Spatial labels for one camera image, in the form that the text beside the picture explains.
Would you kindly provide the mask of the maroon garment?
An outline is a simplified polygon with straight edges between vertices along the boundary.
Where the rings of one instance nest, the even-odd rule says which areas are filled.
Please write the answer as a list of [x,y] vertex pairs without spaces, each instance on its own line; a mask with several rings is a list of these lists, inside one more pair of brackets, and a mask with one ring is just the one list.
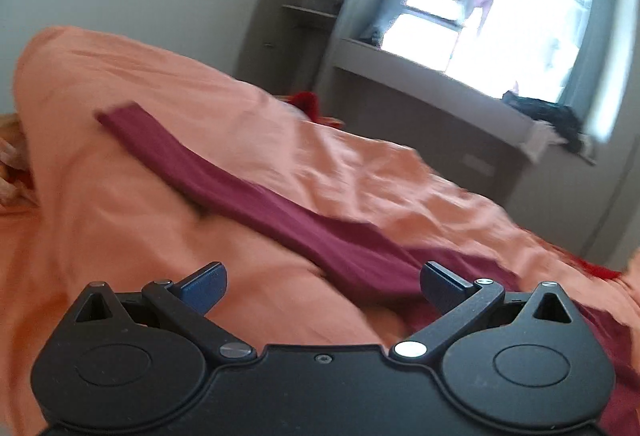
[[466,278],[521,287],[511,271],[479,255],[423,245],[402,247],[370,223],[309,211],[258,184],[216,167],[178,142],[137,104],[96,114],[96,120],[149,170],[186,199],[256,231],[320,268],[358,306],[390,308],[406,326],[431,326],[435,303],[422,297],[420,268],[429,260]]

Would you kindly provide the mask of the dark clothes pile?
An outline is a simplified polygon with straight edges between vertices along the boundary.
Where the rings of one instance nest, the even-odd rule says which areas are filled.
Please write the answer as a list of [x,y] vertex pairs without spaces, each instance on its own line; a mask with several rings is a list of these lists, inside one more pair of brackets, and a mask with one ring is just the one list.
[[565,141],[564,149],[577,155],[582,151],[582,120],[580,120],[572,108],[537,98],[521,97],[515,93],[505,92],[501,101],[522,115],[535,120],[549,123],[555,133]]

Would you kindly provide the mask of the orange bed sheet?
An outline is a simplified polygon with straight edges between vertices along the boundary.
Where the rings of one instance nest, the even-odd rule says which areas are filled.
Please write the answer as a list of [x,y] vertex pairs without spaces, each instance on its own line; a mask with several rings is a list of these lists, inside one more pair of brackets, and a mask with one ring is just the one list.
[[91,281],[136,291],[224,263],[228,292],[210,317],[255,347],[390,345],[409,331],[381,301],[349,300],[302,256],[187,203],[96,121],[129,102],[217,167],[308,210],[371,223],[407,248],[485,256],[507,287],[558,282],[584,306],[616,367],[605,429],[638,433],[637,266],[591,277],[414,150],[309,122],[256,86],[114,34],[40,31],[18,59],[13,92],[38,205],[1,215],[1,421],[12,433],[46,425],[30,370]]

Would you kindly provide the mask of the white cloth on sill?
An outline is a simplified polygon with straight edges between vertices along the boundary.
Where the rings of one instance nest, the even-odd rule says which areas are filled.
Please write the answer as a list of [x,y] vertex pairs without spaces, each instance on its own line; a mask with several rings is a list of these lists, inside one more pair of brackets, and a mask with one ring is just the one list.
[[528,131],[526,140],[520,144],[520,150],[530,163],[537,164],[549,147],[566,144],[567,140],[555,131],[551,123],[535,121]]

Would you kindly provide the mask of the right blue curtain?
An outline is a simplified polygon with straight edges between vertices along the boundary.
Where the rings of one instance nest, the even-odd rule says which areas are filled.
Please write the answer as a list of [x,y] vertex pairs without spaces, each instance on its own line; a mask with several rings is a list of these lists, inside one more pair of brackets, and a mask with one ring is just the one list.
[[560,104],[585,122],[601,79],[610,46],[616,0],[589,0],[589,14],[574,67],[570,71]]

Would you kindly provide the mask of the grey window seat cabinet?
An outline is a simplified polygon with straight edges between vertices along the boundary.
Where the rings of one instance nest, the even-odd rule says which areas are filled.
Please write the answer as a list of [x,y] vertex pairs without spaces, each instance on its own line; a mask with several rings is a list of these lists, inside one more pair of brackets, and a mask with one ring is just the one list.
[[534,143],[548,127],[439,72],[356,40],[334,42],[318,89],[350,132],[416,149],[461,187],[500,204],[581,196],[597,168],[559,145]]

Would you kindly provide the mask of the red object behind bed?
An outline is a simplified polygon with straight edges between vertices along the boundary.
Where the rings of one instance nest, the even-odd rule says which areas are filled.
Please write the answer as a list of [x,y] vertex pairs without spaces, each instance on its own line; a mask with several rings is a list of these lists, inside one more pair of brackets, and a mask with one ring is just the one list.
[[344,127],[342,120],[323,115],[320,109],[320,100],[314,92],[303,91],[293,95],[280,95],[278,96],[278,100],[303,112],[313,123],[331,126],[334,127],[334,129],[343,129]]

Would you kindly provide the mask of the window frame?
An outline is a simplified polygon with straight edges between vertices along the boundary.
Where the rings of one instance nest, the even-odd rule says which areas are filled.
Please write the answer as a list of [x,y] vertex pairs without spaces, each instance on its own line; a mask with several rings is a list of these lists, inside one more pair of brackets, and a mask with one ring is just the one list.
[[[582,44],[589,0],[495,0],[482,29],[472,0],[405,0],[381,42],[410,60],[491,97],[511,91],[560,104]],[[638,0],[616,0],[610,46],[587,119],[588,134],[606,141],[620,113]]]

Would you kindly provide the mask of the open grey wardrobe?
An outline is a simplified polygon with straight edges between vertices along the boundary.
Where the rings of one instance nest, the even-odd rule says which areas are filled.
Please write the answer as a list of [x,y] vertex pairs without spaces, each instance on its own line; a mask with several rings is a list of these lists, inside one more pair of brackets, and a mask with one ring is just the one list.
[[258,0],[233,75],[273,95],[310,91],[344,0]]

